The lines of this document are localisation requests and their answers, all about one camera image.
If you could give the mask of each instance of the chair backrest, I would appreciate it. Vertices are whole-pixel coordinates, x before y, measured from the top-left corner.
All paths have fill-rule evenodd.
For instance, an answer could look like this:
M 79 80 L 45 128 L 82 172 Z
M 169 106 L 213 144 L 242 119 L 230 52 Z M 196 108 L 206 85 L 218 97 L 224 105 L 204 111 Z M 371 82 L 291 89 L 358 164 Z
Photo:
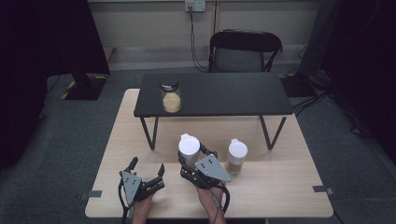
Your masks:
M 269 72 L 282 43 L 271 33 L 223 30 L 210 38 L 209 73 Z M 272 52 L 267 63 L 264 52 Z

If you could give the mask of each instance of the white cup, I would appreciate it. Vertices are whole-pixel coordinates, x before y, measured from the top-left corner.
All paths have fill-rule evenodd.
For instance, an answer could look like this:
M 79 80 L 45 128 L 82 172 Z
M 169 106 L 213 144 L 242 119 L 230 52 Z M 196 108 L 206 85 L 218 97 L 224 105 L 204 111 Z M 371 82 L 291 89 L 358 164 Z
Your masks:
M 180 136 L 180 142 L 178 143 L 178 150 L 180 154 L 186 159 L 186 163 L 189 166 L 194 166 L 199 160 L 199 148 L 201 147 L 200 141 L 186 133 Z
M 239 174 L 247 154 L 248 147 L 243 142 L 238 141 L 236 138 L 231 140 L 231 144 L 228 147 L 225 169 L 232 175 Z

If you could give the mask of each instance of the white wall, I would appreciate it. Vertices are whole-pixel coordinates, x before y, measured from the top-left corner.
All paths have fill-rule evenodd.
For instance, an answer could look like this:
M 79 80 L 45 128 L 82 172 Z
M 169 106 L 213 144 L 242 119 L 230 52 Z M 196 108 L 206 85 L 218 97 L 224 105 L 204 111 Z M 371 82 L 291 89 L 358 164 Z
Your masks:
M 191 45 L 191 20 L 183 1 L 90 2 L 104 47 L 181 47 Z M 206 12 L 193 13 L 195 46 L 209 43 L 213 27 L 262 30 L 284 45 L 308 42 L 318 1 L 206 2 Z

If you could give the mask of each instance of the gray carpet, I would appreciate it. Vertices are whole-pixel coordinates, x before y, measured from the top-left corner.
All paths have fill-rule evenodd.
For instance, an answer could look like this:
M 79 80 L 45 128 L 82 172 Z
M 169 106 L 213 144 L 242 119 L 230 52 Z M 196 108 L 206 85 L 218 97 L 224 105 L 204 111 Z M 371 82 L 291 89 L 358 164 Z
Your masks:
M 292 67 L 275 65 L 273 72 L 284 75 Z M 86 217 L 86 201 L 80 195 L 92 189 L 124 92 L 138 88 L 145 73 L 176 72 L 198 71 L 191 67 L 112 71 L 98 101 L 61 100 L 73 79 L 69 75 L 60 76 L 59 81 L 49 78 L 53 89 L 47 95 L 45 117 L 19 163 L 0 173 L 0 223 L 120 223 L 120 218 Z M 293 105 L 303 100 L 290 98 Z M 337 99 L 326 96 L 297 119 L 324 186 L 334 191 L 329 198 L 342 220 L 336 216 L 270 218 L 270 223 L 395 223 L 396 179 L 389 169 L 394 165 L 380 160 L 383 155 L 374 139 L 349 131 L 351 117 Z M 228 221 L 263 223 L 262 219 Z

